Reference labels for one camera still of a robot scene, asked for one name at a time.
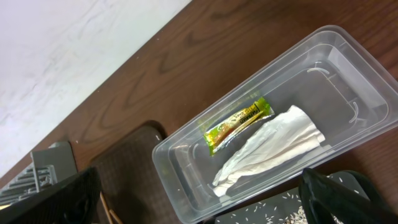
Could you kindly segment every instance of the wooden chopstick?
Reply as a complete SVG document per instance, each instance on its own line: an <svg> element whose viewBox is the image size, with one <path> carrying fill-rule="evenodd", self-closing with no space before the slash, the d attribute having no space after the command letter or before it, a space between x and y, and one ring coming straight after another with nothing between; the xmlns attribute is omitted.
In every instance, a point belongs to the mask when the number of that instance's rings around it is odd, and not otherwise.
<svg viewBox="0 0 398 224"><path fill-rule="evenodd" d="M116 215L116 213L112 209L109 212L118 224L123 224L122 220L120 220L120 218Z"/></svg>
<svg viewBox="0 0 398 224"><path fill-rule="evenodd" d="M105 198L104 198L104 195L102 194L102 192L99 193L99 197L101 198L102 206L103 206L104 209L105 209L106 217L108 218L109 223L110 223L110 224L113 224L111 215L109 214L108 205L107 205L106 202L105 202Z"/></svg>

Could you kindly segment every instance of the wood grain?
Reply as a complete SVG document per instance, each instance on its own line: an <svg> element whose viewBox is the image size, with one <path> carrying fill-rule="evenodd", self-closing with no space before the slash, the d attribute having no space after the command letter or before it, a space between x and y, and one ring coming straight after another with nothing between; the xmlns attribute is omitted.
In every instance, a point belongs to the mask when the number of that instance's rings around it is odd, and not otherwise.
<svg viewBox="0 0 398 224"><path fill-rule="evenodd" d="M346 29L398 78L397 8L393 0L193 1L35 149L69 139L82 170L148 120L171 134L328 24ZM319 169L366 174L398 212L397 135L389 131Z"/></svg>

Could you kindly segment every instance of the plastic container lid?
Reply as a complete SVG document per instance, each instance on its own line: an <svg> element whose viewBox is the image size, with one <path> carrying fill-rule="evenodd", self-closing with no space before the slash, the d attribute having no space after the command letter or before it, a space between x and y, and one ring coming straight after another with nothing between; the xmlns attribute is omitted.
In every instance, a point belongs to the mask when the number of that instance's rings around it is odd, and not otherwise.
<svg viewBox="0 0 398 224"><path fill-rule="evenodd" d="M196 223L396 127L397 91L394 78L345 30L325 26L173 133L154 149L152 158L179 219ZM211 189L216 173L259 126L214 157L203 134L260 96L277 114L298 106L326 140L272 170L240 178L219 198Z"/></svg>

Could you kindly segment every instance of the gray object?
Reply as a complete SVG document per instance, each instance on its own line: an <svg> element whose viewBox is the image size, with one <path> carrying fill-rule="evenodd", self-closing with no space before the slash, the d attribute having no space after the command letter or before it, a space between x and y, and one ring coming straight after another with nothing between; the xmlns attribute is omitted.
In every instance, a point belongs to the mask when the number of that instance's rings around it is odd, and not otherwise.
<svg viewBox="0 0 398 224"><path fill-rule="evenodd" d="M68 142L30 155L32 163L0 190L0 206L24 200L77 173Z"/></svg>
<svg viewBox="0 0 398 224"><path fill-rule="evenodd" d="M366 199L368 196L363 191L356 179L347 172L337 172L329 176L331 180L356 191ZM290 214L297 213L301 201L299 198L299 188L288 190L282 194L267 198L260 202L248 205L233 212L229 212L216 218L215 223L285 223L286 217L290 220Z"/></svg>
<svg viewBox="0 0 398 224"><path fill-rule="evenodd" d="M36 167L53 166L55 183L77 174L75 159L69 142L56 142L49 149L31 152Z"/></svg>

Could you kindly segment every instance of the yellow wrapper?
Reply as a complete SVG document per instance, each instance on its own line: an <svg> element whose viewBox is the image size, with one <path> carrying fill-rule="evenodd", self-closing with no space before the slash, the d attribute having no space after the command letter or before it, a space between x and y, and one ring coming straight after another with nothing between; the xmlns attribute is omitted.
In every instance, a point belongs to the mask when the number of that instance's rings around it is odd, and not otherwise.
<svg viewBox="0 0 398 224"><path fill-rule="evenodd" d="M213 156L220 149L224 148L227 142L249 124L253 123L253 121L273 114L274 111L269 103L261 97L250 107L236 112L220 124L217 124L204 135L205 141L209 146L210 155Z"/></svg>

